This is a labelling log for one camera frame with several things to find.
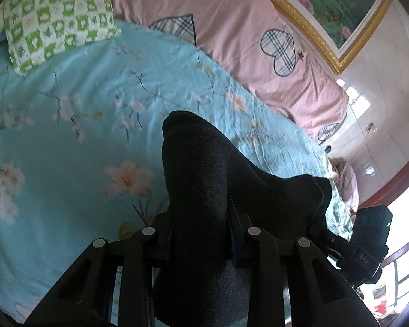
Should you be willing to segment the pink quilt with plaid hearts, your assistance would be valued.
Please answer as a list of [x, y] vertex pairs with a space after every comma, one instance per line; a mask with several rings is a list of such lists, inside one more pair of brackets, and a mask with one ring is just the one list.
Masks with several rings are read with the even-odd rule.
[[347, 115], [345, 91], [270, 0], [113, 0], [113, 11], [198, 47], [318, 142]]

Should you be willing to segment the black pants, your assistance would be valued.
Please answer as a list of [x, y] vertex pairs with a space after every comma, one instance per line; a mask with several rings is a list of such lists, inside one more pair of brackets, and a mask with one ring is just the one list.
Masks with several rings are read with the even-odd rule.
[[231, 326], [247, 316], [250, 282], [233, 263], [229, 209], [293, 241], [325, 216], [330, 181], [268, 174], [188, 111], [171, 112], [162, 132], [171, 230], [154, 285], [155, 315], [168, 326]]

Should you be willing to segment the turquoise floral bed sheet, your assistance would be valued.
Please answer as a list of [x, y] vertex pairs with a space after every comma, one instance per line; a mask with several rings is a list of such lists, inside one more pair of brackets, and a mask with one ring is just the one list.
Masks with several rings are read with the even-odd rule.
[[168, 206], [162, 123], [186, 110], [280, 177], [329, 176], [324, 149], [204, 52], [122, 23], [25, 77], [0, 44], [0, 309], [23, 323], [96, 238]]

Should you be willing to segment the green white checkered pillow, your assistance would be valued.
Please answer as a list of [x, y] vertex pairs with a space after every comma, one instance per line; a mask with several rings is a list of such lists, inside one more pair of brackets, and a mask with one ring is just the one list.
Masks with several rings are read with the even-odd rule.
[[60, 52], [121, 33], [111, 0], [5, 0], [3, 23], [19, 76]]

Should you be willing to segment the framed landscape painting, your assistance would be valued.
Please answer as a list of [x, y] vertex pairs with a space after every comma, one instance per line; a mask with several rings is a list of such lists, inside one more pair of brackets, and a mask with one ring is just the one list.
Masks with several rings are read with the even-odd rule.
[[336, 75], [355, 59], [392, 3], [392, 0], [270, 1]]

